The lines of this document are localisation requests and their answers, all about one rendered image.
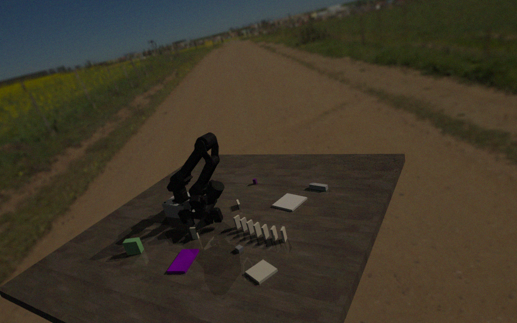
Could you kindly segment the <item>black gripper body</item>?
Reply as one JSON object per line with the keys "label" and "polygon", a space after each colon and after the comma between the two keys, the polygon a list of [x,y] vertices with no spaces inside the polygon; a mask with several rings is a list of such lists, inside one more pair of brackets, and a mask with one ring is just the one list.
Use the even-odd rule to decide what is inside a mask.
{"label": "black gripper body", "polygon": [[202,213],[209,212],[212,220],[215,223],[221,223],[223,220],[223,215],[218,207],[214,207],[210,200],[207,200],[207,204],[205,204],[204,210],[200,208],[194,208],[195,212],[189,211],[188,209],[180,209],[178,211],[178,217],[180,218],[182,224],[187,224],[187,219],[185,218],[185,213],[191,213],[193,220],[201,220]]}

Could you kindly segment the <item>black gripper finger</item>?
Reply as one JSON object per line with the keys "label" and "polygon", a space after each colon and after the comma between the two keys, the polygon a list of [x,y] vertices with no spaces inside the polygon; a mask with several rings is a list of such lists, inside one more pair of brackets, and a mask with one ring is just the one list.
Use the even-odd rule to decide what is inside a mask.
{"label": "black gripper finger", "polygon": [[211,217],[211,214],[208,211],[202,212],[202,218],[198,222],[198,225],[196,227],[196,230],[199,230],[201,228],[204,228],[210,224],[213,224],[213,220]]}
{"label": "black gripper finger", "polygon": [[194,222],[190,212],[184,213],[184,216],[185,216],[185,218],[187,220],[186,228],[185,229],[188,231],[190,227],[195,225],[195,222]]}

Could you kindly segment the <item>green block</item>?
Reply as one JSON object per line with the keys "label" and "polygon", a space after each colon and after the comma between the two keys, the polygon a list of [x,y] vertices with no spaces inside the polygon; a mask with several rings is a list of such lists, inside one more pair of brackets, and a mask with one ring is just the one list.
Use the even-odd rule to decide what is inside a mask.
{"label": "green block", "polygon": [[145,250],[140,237],[126,238],[122,244],[127,255],[141,254]]}

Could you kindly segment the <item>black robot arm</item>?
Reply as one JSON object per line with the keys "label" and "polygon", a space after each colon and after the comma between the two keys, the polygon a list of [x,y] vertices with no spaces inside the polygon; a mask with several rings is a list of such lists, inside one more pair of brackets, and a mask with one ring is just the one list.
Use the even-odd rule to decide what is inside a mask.
{"label": "black robot arm", "polygon": [[[211,156],[208,150],[211,149]],[[201,158],[205,159],[205,165],[195,184],[189,189],[188,193],[186,185],[189,184],[192,170]],[[193,209],[203,209],[206,207],[208,200],[215,206],[217,199],[222,194],[225,186],[219,180],[210,180],[211,176],[220,162],[219,145],[215,134],[208,132],[197,138],[195,149],[189,156],[182,168],[176,172],[167,184],[167,190],[173,193],[174,200],[172,202],[182,204],[189,200],[191,211]],[[206,195],[205,195],[206,194]]]}

